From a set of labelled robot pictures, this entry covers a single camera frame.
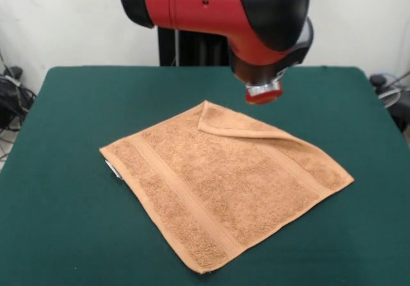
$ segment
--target cable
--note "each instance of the cable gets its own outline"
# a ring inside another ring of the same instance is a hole
[[[385,108],[391,108],[393,105],[395,105],[396,103],[400,101],[403,92],[410,92],[410,87],[404,87],[404,88],[394,87],[394,89],[388,92],[384,92],[383,94],[379,95],[379,99],[382,100],[392,95],[396,95],[393,101],[390,101],[389,103],[383,102],[383,105]]]
[[[8,155],[9,155],[9,153],[5,153],[3,156],[0,156],[0,161],[1,161],[2,159],[4,159],[4,158],[7,158]]]
[[[36,97],[30,89],[20,82],[0,74],[0,128],[19,131],[20,127],[10,127],[11,122],[17,118],[21,126]]]
[[[394,94],[398,94],[400,93],[402,90],[399,88],[395,88],[393,90],[390,90],[388,92],[384,92],[383,94],[379,95],[379,99],[384,99],[387,98],[388,96],[394,95]]]
[[[4,68],[11,74],[13,79],[15,79],[14,72],[7,66],[6,62],[4,61],[3,54],[1,54],[1,49],[0,49],[0,61],[3,64]]]
[[[408,76],[410,76],[410,71],[407,71],[403,76],[399,77],[397,81],[400,82],[401,80],[406,79]]]
[[[396,95],[396,98],[393,101],[391,101],[390,103],[386,103],[384,105],[384,107],[385,108],[391,108],[393,105],[395,105],[396,103],[398,103],[400,101],[401,97],[402,97],[402,93],[398,92],[397,95]]]
[[[2,137],[0,137],[0,140],[1,140],[2,142],[4,142],[4,143],[14,144],[14,142],[12,142],[11,140],[6,140],[6,139],[4,139],[4,138],[2,138]]]
[[[380,72],[380,73],[378,73],[378,75],[379,76],[389,76],[390,78],[393,78],[395,81],[398,80],[397,76],[395,76],[394,74],[389,73],[389,72]]]

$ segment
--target robot end effector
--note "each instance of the robot end effector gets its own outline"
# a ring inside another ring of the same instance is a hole
[[[226,36],[247,101],[266,103],[283,90],[285,70],[303,62],[313,42],[309,0],[121,0],[127,16],[151,28]]]

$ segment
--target black cable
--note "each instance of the black cable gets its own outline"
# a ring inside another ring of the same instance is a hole
[[[0,75],[0,128],[20,131],[19,127],[11,128],[10,125],[15,118],[18,118],[20,126],[22,125],[36,97],[37,95],[24,85],[16,84],[9,77]]]
[[[8,67],[8,65],[7,65],[6,62],[4,61],[3,54],[1,53],[1,49],[0,49],[0,61],[1,61],[1,63],[3,64],[4,68],[6,68],[6,71],[7,71],[8,73],[10,73],[10,76],[12,76],[13,79],[15,79],[15,76],[14,76],[13,71]]]
[[[392,86],[394,84],[400,83],[400,81],[406,79],[408,76],[410,76],[410,71],[406,72],[405,74],[403,74],[401,77],[399,77],[397,80],[391,82],[388,86]]]
[[[0,140],[1,140],[2,142],[4,142],[4,143],[14,144],[14,142],[12,142],[11,140],[6,140],[6,139],[4,139],[4,138],[2,138],[2,137],[0,137]]]
[[[0,161],[6,157],[8,157],[9,153],[5,153],[3,156],[0,156]]]

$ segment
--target towel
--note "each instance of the towel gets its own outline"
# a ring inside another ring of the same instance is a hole
[[[353,182],[321,149],[207,101],[100,151],[201,274]]]

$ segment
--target orange towel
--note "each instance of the orange towel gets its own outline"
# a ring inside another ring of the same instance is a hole
[[[353,182],[317,147],[207,101],[101,153],[198,273],[221,268]]]

